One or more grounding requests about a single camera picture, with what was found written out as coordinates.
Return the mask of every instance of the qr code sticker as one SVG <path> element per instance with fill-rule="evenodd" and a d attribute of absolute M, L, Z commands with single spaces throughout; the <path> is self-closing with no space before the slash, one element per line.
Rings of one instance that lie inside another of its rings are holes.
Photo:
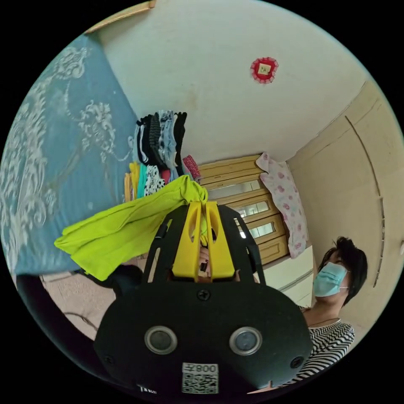
<path fill-rule="evenodd" d="M 182 392 L 217 394 L 219 392 L 218 366 L 213 364 L 183 364 Z"/>

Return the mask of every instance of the black and white striped shirt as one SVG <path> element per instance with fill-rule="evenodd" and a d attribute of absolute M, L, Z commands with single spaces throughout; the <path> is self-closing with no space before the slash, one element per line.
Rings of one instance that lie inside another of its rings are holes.
<path fill-rule="evenodd" d="M 354 341 L 355 330 L 340 320 L 323 327 L 309 327 L 313 350 L 294 379 L 283 386 L 306 379 L 338 362 Z"/>

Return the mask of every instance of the yellow cloth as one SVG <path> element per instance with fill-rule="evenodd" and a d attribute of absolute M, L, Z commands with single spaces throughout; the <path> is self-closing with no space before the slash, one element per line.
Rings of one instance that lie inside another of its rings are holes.
<path fill-rule="evenodd" d="M 130 174 L 125 174 L 125 202 L 132 200 L 132 179 Z"/>
<path fill-rule="evenodd" d="M 135 161 L 129 164 L 130 176 L 132 178 L 132 188 L 134 199 L 136 199 L 136 195 L 138 193 L 138 184 L 139 184 L 139 176 L 140 176 L 140 167 L 139 164 Z"/>
<path fill-rule="evenodd" d="M 66 227 L 55 246 L 100 281 L 122 262 L 149 251 L 154 236 L 168 213 L 191 202 L 207 202 L 207 190 L 183 175 L 155 194 L 97 213 Z M 201 241 L 207 245 L 203 217 Z"/>

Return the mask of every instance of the blue blanket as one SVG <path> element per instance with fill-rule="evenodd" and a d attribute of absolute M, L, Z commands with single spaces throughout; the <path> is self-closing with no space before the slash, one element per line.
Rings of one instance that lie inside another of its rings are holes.
<path fill-rule="evenodd" d="M 12 274 L 77 270 L 62 230 L 124 202 L 137 117 L 96 37 L 80 36 L 24 99 L 0 165 L 1 241 Z"/>

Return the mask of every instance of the blue face mask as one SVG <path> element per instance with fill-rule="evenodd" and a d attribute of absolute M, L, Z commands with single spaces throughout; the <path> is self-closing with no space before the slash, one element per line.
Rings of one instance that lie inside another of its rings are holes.
<path fill-rule="evenodd" d="M 332 296 L 339 293 L 340 289 L 347 289 L 348 287 L 341 287 L 341 283 L 345 278 L 346 273 L 347 270 L 342 265 L 334 264 L 332 262 L 324 265 L 323 269 L 314 279 L 314 296 Z"/>

